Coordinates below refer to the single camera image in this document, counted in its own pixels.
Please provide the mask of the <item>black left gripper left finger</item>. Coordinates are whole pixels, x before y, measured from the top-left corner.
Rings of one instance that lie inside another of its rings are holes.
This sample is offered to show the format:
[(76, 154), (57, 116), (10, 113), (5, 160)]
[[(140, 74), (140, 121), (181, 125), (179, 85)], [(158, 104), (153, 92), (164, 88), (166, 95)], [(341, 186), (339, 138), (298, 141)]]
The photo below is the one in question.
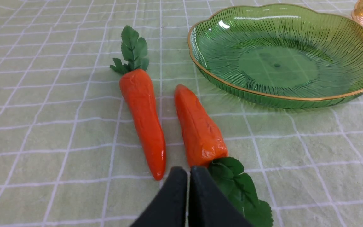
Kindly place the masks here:
[(187, 172), (180, 166), (172, 167), (157, 195), (131, 227), (184, 227), (187, 183)]

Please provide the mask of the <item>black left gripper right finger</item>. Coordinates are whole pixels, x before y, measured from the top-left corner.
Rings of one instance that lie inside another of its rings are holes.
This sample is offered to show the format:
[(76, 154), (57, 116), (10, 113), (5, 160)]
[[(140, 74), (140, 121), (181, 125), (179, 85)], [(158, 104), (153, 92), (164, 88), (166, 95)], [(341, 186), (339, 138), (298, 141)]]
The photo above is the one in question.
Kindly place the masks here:
[(188, 225), (252, 227), (219, 189), (209, 171), (202, 166), (194, 166), (190, 170)]

